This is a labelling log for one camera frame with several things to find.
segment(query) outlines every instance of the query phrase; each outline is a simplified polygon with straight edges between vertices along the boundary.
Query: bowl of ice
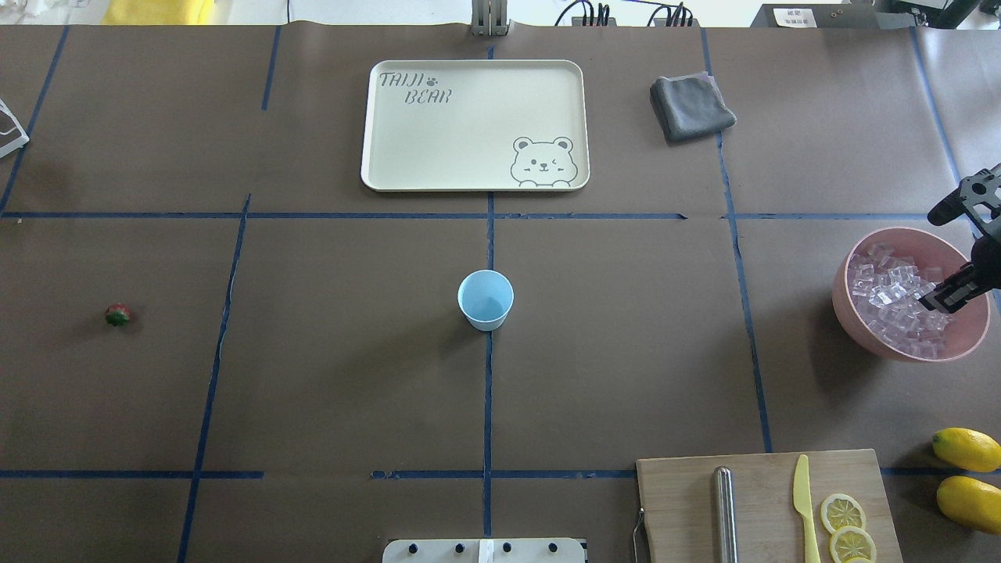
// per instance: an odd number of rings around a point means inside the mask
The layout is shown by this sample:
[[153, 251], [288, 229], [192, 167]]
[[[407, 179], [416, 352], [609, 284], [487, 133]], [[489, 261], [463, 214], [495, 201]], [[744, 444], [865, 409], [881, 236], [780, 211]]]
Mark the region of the bowl of ice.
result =
[[918, 298], [968, 260], [955, 246], [917, 228], [867, 234], [834, 277], [834, 312], [869, 352], [901, 362], [950, 362], [987, 336], [990, 302], [980, 296], [953, 315], [928, 311]]

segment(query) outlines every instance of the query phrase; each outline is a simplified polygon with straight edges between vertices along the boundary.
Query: yellow knife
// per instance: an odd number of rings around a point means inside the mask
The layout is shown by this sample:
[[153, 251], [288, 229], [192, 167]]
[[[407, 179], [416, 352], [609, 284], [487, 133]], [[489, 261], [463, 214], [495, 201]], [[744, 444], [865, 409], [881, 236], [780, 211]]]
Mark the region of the yellow knife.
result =
[[813, 522], [813, 500], [810, 498], [810, 458], [800, 455], [793, 476], [793, 506], [803, 517], [803, 548], [806, 563], [820, 563], [817, 549], [817, 531]]

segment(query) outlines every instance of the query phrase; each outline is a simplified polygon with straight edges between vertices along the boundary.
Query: yellow object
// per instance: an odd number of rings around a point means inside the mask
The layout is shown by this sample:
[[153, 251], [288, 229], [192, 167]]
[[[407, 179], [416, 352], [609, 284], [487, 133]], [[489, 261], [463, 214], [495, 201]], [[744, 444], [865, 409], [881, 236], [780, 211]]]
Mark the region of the yellow object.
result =
[[832, 534], [845, 526], [866, 529], [866, 513], [862, 506], [852, 497], [840, 493], [831, 495], [821, 503], [820, 520]]
[[835, 563], [848, 563], [862, 557], [876, 563], [876, 544], [862, 528], [845, 526], [831, 536], [831, 558]]
[[111, 0], [104, 25], [203, 25], [213, 0]]
[[939, 510], [953, 522], [1001, 535], [1001, 489], [970, 477], [950, 477], [939, 485]]
[[806, 563], [820, 563], [817, 532], [814, 529], [813, 501], [810, 497], [810, 458], [800, 454], [793, 473], [793, 508], [803, 518], [803, 552]]
[[947, 428], [932, 438], [935, 455], [965, 469], [990, 473], [1001, 467], [1001, 445], [993, 438], [968, 428]]

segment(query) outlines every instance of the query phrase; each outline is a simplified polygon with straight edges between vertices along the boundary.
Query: yellow lemon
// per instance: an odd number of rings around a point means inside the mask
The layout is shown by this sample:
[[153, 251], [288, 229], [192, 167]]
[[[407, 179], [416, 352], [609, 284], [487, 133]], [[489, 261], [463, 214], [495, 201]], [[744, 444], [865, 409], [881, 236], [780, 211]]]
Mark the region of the yellow lemon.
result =
[[848, 563], [852, 559], [863, 558], [876, 561], [876, 544], [862, 528], [845, 526], [831, 536], [831, 559], [836, 563]]
[[835, 493], [824, 499], [820, 505], [820, 521], [832, 534], [845, 526], [866, 529], [866, 513], [862, 510], [862, 505], [852, 497], [841, 493]]
[[932, 438], [935, 455], [965, 469], [990, 473], [1001, 467], [1001, 445], [993, 438], [968, 428], [947, 428]]
[[1001, 489], [958, 475], [943, 481], [935, 498], [953, 522], [1001, 535]]

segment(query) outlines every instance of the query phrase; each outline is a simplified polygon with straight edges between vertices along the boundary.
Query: lemon slice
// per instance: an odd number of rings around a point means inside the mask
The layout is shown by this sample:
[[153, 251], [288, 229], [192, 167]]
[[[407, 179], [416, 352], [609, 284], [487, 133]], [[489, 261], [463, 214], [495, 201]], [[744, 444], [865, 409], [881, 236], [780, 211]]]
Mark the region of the lemon slice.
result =
[[876, 544], [862, 528], [845, 526], [831, 536], [831, 558], [835, 563], [848, 563], [852, 559], [868, 559], [876, 563]]
[[831, 495], [821, 503], [820, 520], [832, 534], [845, 526], [866, 529], [866, 513], [862, 510], [862, 505], [852, 497], [840, 493]]

